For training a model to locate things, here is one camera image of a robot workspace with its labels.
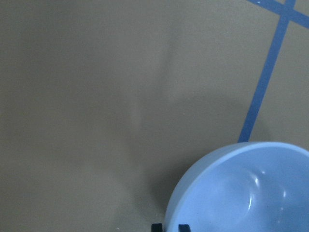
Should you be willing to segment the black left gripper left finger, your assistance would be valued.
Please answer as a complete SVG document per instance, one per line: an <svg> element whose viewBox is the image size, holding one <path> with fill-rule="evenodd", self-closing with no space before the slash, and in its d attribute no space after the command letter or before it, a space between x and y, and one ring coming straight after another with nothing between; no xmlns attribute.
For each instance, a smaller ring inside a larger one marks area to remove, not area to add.
<svg viewBox="0 0 309 232"><path fill-rule="evenodd" d="M154 223L151 225L151 232L163 232L162 223Z"/></svg>

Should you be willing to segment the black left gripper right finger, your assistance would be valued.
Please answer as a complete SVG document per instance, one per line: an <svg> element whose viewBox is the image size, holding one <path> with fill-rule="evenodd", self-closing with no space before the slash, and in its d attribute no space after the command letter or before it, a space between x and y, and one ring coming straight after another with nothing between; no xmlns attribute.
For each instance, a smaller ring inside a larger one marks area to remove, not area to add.
<svg viewBox="0 0 309 232"><path fill-rule="evenodd" d="M179 224L178 225L179 232L191 232L190 226L188 224Z"/></svg>

